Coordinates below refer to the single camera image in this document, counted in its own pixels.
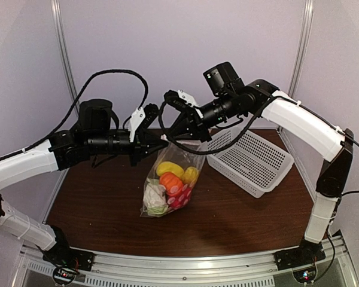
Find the clear zip top bag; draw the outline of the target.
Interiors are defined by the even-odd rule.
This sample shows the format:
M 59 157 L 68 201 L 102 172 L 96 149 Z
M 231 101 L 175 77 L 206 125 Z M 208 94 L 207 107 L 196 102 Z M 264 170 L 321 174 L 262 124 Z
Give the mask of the clear zip top bag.
M 196 155 L 169 142 L 158 152 L 144 182 L 141 217 L 159 218 L 186 206 L 206 157 Z

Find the right round circuit board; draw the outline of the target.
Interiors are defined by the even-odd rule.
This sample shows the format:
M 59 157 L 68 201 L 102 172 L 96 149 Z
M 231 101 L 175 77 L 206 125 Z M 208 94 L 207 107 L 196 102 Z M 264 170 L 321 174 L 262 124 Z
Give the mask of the right round circuit board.
M 301 284 L 312 283 L 317 276 L 317 268 L 314 266 L 293 270 L 293 277 Z

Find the round circuit board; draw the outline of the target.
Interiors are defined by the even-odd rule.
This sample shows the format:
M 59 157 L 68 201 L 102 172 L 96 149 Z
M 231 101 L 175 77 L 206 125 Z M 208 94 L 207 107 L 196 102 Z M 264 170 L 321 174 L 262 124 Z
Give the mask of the round circuit board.
M 72 283 L 78 275 L 78 271 L 61 266 L 55 267 L 52 272 L 53 280 L 59 285 L 68 285 Z
M 301 284 L 312 283 L 317 276 L 317 268 L 314 266 L 293 270 L 293 277 Z

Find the right aluminium frame post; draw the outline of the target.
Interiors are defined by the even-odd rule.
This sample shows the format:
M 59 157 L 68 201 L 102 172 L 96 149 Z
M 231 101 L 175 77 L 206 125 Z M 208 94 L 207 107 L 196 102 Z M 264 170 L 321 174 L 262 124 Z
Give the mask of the right aluminium frame post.
M 294 68 L 291 74 L 291 81 L 288 88 L 288 95 L 295 98 L 297 87 L 302 74 L 302 68 L 306 52 L 308 49 L 309 39 L 311 36 L 312 23 L 314 19 L 314 1 L 306 0 L 302 15 L 302 25 L 299 36 L 299 43 L 297 46 L 297 54 L 294 61 Z

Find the white perforated plastic basket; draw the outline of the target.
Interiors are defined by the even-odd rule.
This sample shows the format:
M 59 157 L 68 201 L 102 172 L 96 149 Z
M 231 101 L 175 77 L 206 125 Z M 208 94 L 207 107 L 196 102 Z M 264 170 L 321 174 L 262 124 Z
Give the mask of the white perforated plastic basket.
M 255 198 L 273 191 L 294 164 L 291 154 L 251 131 L 230 148 L 206 159 L 212 168 Z

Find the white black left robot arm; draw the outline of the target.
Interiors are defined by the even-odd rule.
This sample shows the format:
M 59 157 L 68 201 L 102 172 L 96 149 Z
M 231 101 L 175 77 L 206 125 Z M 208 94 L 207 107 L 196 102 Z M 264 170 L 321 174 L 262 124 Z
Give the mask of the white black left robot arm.
M 92 156 L 128 155 L 131 165 L 136 166 L 143 158 L 167 146 L 147 130 L 158 111 L 157 105 L 148 104 L 132 113 L 128 129 L 111 129 L 112 123 L 119 125 L 112 103 L 105 99 L 84 101 L 70 130 L 52 133 L 33 148 L 0 158 L 0 190 L 43 173 L 68 169 Z M 0 228 L 37 245 L 60 265 L 69 265 L 74 260 L 74 252 L 61 229 L 40 224 L 18 212 L 1 195 Z

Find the left round circuit board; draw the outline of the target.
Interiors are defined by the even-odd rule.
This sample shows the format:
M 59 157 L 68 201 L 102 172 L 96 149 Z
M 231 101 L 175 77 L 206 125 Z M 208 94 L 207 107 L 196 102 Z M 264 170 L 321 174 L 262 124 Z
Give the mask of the left round circuit board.
M 68 285 L 72 283 L 78 275 L 78 271 L 61 266 L 55 267 L 52 272 L 53 280 L 59 285 Z

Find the aluminium frame post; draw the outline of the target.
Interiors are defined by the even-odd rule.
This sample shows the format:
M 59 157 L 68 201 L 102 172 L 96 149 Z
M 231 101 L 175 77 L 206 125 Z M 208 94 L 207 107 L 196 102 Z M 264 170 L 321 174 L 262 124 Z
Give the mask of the aluminium frame post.
M 288 88 L 288 95 L 295 98 L 297 87 L 302 74 L 302 68 L 306 52 L 308 49 L 309 39 L 311 36 L 312 23 L 314 19 L 314 1 L 306 0 L 302 15 L 302 25 L 299 36 L 299 43 L 297 46 L 297 54 L 294 61 L 294 68 L 291 74 L 291 81 Z
M 62 19 L 60 1 L 51 0 L 50 3 L 51 3 L 51 12 L 54 21 L 55 31 L 56 31 L 57 45 L 59 48 L 60 58 L 62 61 L 62 68 L 65 74 L 69 95 L 72 101 L 74 101 L 77 96 L 77 91 L 76 91 L 74 77 L 68 56 L 68 48 L 67 48 L 65 33 L 63 28 L 63 19 Z

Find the orange toy pumpkin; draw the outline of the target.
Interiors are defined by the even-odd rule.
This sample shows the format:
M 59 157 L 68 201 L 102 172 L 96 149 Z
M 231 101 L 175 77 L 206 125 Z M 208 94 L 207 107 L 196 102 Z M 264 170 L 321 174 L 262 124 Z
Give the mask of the orange toy pumpkin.
M 174 195 L 180 192 L 184 186 L 182 180 L 173 173 L 164 173 L 159 179 L 160 185 L 165 187 L 166 193 Z

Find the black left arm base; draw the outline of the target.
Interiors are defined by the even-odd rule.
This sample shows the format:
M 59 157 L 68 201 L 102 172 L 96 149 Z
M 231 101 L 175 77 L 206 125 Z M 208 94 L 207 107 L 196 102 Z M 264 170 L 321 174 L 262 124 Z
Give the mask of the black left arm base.
M 51 249 L 42 252 L 43 260 L 54 265 L 74 270 L 91 271 L 95 257 L 94 253 L 70 247 L 68 240 L 61 229 L 53 227 L 53 231 L 56 235 L 56 243 Z

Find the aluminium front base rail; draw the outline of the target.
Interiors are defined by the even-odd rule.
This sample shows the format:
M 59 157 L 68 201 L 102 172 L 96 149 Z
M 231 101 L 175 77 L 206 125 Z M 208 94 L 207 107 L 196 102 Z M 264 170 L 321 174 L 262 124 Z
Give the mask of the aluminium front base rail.
M 92 269 L 67 286 L 359 286 L 348 248 L 341 235 L 333 237 L 335 257 L 331 267 L 313 284 L 299 283 L 302 268 L 317 268 L 322 276 L 330 265 L 333 247 L 323 241 L 326 258 L 280 270 L 274 251 L 212 257 L 139 257 L 94 252 Z M 42 260 L 37 248 L 25 243 L 10 286 L 61 286 L 53 280 L 54 265 Z

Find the red toy bell pepper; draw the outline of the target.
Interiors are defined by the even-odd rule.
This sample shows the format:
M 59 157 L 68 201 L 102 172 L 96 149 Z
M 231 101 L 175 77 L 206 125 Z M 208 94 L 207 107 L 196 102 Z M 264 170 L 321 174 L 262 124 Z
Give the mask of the red toy bell pepper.
M 185 185 L 182 190 L 174 195 L 167 196 L 167 204 L 172 210 L 177 210 L 186 206 L 192 194 L 193 188 Z

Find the left aluminium frame post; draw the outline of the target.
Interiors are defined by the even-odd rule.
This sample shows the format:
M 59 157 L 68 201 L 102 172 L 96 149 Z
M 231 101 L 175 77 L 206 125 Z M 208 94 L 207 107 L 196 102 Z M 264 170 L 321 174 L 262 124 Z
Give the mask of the left aluminium frame post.
M 51 0 L 50 3 L 51 3 L 51 12 L 54 21 L 55 31 L 56 31 L 57 45 L 59 48 L 60 58 L 62 61 L 62 68 L 65 74 L 69 95 L 72 101 L 74 101 L 77 96 L 77 91 L 76 91 L 74 77 L 68 56 L 68 48 L 67 48 L 65 33 L 63 28 L 63 19 L 62 19 L 60 1 Z

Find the white toy cauliflower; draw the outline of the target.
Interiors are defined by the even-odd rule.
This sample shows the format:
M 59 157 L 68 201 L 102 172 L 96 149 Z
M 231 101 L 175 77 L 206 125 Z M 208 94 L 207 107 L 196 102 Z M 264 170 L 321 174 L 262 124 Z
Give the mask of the white toy cauliflower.
M 149 217 L 161 217 L 167 214 L 166 188 L 158 179 L 147 178 L 144 186 L 142 213 Z

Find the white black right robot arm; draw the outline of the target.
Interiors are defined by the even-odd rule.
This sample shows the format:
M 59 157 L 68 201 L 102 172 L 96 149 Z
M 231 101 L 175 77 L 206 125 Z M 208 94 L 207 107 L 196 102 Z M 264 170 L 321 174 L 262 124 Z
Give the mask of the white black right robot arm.
M 164 95 L 164 103 L 180 112 L 166 132 L 172 143 L 183 138 L 210 141 L 210 128 L 229 118 L 251 114 L 253 121 L 264 118 L 281 126 L 324 159 L 316 183 L 317 198 L 302 245 L 294 255 L 297 262 L 307 264 L 317 255 L 317 244 L 334 219 L 342 197 L 353 159 L 353 132 L 331 125 L 265 80 L 244 84 L 230 62 L 212 67 L 203 76 L 215 96 L 208 104 L 198 106 L 193 96 L 181 90 L 169 90 Z

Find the yellow toy banana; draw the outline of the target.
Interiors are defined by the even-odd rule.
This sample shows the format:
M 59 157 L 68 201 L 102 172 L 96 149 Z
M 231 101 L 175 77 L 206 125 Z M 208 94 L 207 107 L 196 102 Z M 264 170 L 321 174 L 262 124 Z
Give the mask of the yellow toy banana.
M 199 171 L 197 168 L 190 166 L 188 168 L 186 168 L 183 176 L 182 176 L 182 181 L 185 184 L 190 184 L 192 182 L 196 182 L 199 176 Z

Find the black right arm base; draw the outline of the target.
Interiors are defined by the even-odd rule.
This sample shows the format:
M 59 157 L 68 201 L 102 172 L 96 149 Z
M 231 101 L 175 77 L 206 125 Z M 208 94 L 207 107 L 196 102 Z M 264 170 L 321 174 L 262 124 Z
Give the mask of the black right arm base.
M 312 243 L 302 238 L 297 247 L 282 249 L 274 253 L 277 269 L 279 271 L 289 268 L 313 265 L 317 261 L 326 259 L 322 241 Z

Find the yellow toy pepper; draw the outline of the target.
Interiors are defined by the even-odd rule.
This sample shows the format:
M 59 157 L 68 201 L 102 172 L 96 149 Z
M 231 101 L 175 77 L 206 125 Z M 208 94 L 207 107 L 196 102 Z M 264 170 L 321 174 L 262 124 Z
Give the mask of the yellow toy pepper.
M 159 165 L 156 168 L 157 175 L 162 176 L 164 173 L 167 172 L 173 173 L 175 176 L 180 178 L 182 177 L 185 171 L 181 166 L 171 161 L 163 161 L 159 163 Z

